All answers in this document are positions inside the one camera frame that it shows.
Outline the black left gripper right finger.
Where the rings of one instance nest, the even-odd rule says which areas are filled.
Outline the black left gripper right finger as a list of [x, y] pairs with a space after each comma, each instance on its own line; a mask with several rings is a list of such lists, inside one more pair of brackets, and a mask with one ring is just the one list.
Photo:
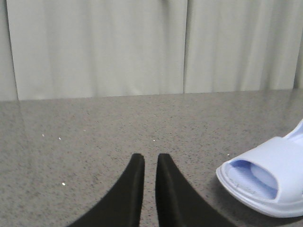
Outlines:
[[160, 227], [233, 227], [190, 185], [170, 154], [158, 156], [156, 207]]

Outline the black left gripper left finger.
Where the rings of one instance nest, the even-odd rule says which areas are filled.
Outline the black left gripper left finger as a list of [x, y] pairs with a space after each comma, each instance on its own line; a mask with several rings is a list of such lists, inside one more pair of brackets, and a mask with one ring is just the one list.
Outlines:
[[145, 161], [133, 154], [114, 186], [71, 227], [138, 227], [143, 203]]

